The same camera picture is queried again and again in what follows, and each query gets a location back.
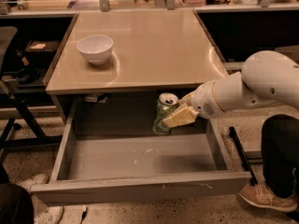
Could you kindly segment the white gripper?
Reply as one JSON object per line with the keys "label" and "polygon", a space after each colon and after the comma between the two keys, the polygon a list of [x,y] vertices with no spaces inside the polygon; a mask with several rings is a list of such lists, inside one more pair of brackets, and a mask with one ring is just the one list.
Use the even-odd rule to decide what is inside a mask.
{"label": "white gripper", "polygon": [[214,96],[215,81],[200,85],[181,99],[182,104],[173,113],[163,118],[163,123],[169,128],[194,123],[197,116],[213,119],[224,114]]}

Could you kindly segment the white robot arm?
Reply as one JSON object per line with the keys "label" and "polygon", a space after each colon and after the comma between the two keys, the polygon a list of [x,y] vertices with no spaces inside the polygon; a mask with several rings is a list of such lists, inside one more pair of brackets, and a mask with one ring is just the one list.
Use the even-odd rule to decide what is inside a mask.
{"label": "white robot arm", "polygon": [[254,109],[274,103],[299,108],[299,65],[271,50],[249,56],[239,72],[208,81],[179,101],[179,107],[163,119],[174,128],[213,119],[230,110]]}

